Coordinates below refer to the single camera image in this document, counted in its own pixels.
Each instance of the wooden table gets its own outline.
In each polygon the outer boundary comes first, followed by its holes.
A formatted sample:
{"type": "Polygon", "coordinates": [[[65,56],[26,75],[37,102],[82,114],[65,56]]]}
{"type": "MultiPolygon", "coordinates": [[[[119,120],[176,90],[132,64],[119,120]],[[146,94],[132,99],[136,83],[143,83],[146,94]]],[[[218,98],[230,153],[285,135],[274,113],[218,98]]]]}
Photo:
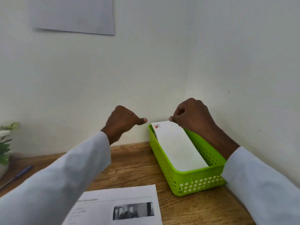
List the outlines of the wooden table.
{"type": "MultiPolygon", "coordinates": [[[[34,168],[0,191],[0,196],[62,155],[63,153],[13,160],[9,171],[0,180],[0,186],[26,166],[31,164],[34,168]]],[[[156,184],[164,225],[255,224],[249,213],[225,187],[176,197],[171,192],[148,142],[113,147],[111,157],[111,165],[96,177],[87,191],[156,184]]]]}

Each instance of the long sleeve shirt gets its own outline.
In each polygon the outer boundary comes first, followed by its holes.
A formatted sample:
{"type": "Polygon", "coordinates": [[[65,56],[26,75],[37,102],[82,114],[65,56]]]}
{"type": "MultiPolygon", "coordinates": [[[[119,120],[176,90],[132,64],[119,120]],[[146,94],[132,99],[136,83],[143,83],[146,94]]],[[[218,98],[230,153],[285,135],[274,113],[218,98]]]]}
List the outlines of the long sleeve shirt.
{"type": "MultiPolygon", "coordinates": [[[[99,132],[1,197],[0,224],[62,224],[109,164],[109,141],[99,132]]],[[[245,148],[230,156],[222,177],[258,225],[300,224],[300,190],[245,148]]]]}

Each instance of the blue pen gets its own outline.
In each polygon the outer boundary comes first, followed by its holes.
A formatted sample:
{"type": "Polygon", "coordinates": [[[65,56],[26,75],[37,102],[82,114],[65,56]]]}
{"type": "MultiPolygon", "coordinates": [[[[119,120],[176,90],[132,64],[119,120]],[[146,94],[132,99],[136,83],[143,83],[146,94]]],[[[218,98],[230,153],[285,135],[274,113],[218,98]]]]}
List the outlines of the blue pen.
{"type": "Polygon", "coordinates": [[[5,186],[7,186],[10,182],[12,182],[13,180],[16,180],[18,178],[21,178],[23,176],[23,174],[27,173],[28,171],[30,171],[33,168],[32,165],[26,167],[24,170],[22,170],[19,174],[17,174],[15,177],[13,177],[11,180],[9,180],[8,182],[6,182],[4,185],[2,185],[0,187],[0,190],[3,189],[5,186]]]}

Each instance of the paper sheet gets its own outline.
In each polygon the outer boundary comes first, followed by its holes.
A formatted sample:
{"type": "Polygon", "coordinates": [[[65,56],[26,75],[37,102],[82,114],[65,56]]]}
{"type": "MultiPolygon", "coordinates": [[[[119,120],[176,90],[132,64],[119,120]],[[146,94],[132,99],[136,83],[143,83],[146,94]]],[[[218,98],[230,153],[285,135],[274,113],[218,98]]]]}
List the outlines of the paper sheet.
{"type": "Polygon", "coordinates": [[[84,192],[62,225],[162,225],[155,185],[84,192]]]}
{"type": "Polygon", "coordinates": [[[113,0],[26,0],[33,28],[114,35],[113,0]]]}
{"type": "Polygon", "coordinates": [[[178,171],[190,171],[208,167],[183,128],[171,121],[151,123],[157,140],[178,171]]]}

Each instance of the wooden desk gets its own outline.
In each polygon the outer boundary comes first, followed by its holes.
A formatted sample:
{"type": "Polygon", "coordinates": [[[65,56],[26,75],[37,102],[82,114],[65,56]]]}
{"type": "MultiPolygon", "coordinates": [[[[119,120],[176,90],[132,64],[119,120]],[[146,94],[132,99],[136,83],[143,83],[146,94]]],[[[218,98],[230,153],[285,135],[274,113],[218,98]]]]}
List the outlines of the wooden desk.
{"type": "MultiPolygon", "coordinates": [[[[31,164],[34,168],[0,191],[0,196],[14,189],[62,155],[63,153],[12,161],[9,171],[0,180],[0,185],[26,166],[31,164]]],[[[164,225],[255,224],[249,213],[225,187],[217,187],[185,197],[173,195],[147,142],[113,147],[111,157],[111,165],[96,177],[87,191],[156,184],[164,225]]]]}

